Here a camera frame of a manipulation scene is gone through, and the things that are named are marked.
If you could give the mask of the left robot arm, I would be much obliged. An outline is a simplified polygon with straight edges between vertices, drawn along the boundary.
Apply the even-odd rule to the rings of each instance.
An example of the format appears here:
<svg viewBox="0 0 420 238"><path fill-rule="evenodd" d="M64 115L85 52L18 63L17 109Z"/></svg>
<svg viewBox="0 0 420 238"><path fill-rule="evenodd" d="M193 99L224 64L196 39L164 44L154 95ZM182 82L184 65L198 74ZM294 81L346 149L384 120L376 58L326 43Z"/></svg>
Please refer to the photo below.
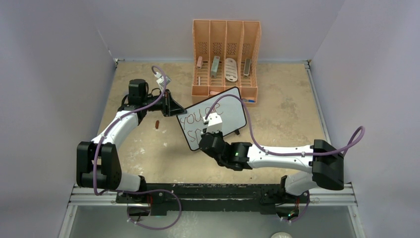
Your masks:
<svg viewBox="0 0 420 238"><path fill-rule="evenodd" d="M122 172L117 150L147 112L160 111L165 117L187 112L166 88L169 82L169 77L161 76L157 80L160 94L153 95L145 80L130 80L128 94L123 97L112 122L98 136L77 146L76 182L80 187L127 191L136 203L146 200L148 190L144 177Z"/></svg>

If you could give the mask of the black framed whiteboard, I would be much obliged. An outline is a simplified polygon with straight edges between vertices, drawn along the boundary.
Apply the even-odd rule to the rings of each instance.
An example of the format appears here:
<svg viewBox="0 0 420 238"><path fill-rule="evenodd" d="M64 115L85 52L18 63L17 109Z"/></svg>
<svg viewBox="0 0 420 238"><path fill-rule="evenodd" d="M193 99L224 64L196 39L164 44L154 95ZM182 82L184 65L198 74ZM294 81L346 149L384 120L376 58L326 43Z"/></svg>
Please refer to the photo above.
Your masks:
<svg viewBox="0 0 420 238"><path fill-rule="evenodd" d="M221 131L224 136L247 125L246 113L242 103L236 97L241 97L240 89L233 87L187 107L186 114L177 116L190 150L199 149L201 131L206 127L203 117L207 113L217 113L221 116Z"/></svg>

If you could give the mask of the grey green box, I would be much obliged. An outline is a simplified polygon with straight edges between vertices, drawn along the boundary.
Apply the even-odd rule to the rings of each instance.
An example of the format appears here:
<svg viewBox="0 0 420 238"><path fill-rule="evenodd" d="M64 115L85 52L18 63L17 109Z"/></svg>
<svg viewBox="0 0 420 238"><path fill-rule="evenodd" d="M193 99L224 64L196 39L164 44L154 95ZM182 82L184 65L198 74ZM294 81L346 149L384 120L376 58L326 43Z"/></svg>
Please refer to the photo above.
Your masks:
<svg viewBox="0 0 420 238"><path fill-rule="evenodd" d="M220 57L219 56L214 56L213 60L212 60L212 63L211 63L211 68L210 68L211 78L216 78L217 77L219 62L220 62Z"/></svg>

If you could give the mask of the peach plastic desk organizer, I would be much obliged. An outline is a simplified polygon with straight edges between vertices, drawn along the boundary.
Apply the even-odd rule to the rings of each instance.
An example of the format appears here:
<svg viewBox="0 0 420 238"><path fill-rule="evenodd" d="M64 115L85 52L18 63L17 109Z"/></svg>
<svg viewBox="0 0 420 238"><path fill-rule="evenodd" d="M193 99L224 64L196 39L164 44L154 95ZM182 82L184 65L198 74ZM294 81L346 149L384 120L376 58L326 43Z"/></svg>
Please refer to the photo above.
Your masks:
<svg viewBox="0 0 420 238"><path fill-rule="evenodd" d="M193 102L237 87L243 101L255 106L261 36L258 21L193 20Z"/></svg>

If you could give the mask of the white round object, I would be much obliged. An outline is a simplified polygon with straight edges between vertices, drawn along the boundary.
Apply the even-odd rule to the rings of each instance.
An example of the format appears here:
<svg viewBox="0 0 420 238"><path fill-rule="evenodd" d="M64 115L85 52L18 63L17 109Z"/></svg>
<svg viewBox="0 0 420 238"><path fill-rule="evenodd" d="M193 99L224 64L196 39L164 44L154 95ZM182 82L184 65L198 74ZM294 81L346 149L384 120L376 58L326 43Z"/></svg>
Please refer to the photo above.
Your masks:
<svg viewBox="0 0 420 238"><path fill-rule="evenodd" d="M286 232L277 232L274 233L270 238L292 238L292 236Z"/></svg>

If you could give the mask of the blue grey small item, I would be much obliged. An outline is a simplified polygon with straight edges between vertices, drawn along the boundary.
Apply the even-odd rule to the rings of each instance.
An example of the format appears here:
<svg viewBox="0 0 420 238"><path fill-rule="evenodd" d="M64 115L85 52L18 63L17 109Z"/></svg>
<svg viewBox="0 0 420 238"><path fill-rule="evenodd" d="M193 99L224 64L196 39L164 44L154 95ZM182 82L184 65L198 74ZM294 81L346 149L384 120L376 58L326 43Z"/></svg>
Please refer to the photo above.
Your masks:
<svg viewBox="0 0 420 238"><path fill-rule="evenodd" d="M255 103L255 100L246 99L246 98L243 98L242 101L245 103Z"/></svg>

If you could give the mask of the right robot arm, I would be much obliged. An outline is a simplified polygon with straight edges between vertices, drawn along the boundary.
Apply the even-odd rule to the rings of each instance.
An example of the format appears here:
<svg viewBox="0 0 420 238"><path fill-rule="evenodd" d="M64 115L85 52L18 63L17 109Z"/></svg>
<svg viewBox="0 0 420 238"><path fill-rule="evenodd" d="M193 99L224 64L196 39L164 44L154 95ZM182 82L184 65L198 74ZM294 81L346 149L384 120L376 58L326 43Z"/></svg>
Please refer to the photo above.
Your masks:
<svg viewBox="0 0 420 238"><path fill-rule="evenodd" d="M344 188L344 155L325 140L301 147L258 146L250 142L224 141L220 133L205 133L199 149L221 167L234 171L282 168L297 173L282 178L279 198L285 202L315 187Z"/></svg>

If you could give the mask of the black aluminium base frame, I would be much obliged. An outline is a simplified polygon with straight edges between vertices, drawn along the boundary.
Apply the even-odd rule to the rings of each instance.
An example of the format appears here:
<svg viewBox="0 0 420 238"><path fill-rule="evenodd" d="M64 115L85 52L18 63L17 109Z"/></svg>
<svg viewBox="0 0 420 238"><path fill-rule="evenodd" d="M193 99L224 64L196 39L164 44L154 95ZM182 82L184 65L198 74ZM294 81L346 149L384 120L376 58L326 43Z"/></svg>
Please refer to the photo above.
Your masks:
<svg viewBox="0 0 420 238"><path fill-rule="evenodd" d="M176 219L187 211L258 212L276 215L293 223L310 206L344 207L351 216L351 226L358 238L366 236L358 217L358 204L351 184L343 190L312 188L299 196L287 195L278 184L150 183L151 193L106 191L96 196L92 189L74 186L59 237L70 236L77 209L82 206L134 207L152 216L177 211Z"/></svg>

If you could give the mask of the grey eraser block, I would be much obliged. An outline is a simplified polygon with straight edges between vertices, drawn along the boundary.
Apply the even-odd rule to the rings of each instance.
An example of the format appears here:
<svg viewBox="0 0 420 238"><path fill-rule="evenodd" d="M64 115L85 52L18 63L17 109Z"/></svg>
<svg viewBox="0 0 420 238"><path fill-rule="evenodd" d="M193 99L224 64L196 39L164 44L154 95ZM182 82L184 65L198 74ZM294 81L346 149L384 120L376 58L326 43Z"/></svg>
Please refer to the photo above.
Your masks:
<svg viewBox="0 0 420 238"><path fill-rule="evenodd" d="M244 68L243 68L244 77L249 77L250 72L251 72L251 63L252 63L252 60L250 58L245 59Z"/></svg>

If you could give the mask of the white oval perforated plate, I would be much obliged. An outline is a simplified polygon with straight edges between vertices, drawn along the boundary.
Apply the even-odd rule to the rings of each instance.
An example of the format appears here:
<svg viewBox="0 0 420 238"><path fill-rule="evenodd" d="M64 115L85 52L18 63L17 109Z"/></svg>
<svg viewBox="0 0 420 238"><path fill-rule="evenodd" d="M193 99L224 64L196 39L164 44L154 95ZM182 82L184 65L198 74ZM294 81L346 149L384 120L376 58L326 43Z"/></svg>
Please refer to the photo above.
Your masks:
<svg viewBox="0 0 420 238"><path fill-rule="evenodd" d="M238 80L238 68L236 60L232 58L226 58L224 64L224 77L229 82L237 82Z"/></svg>

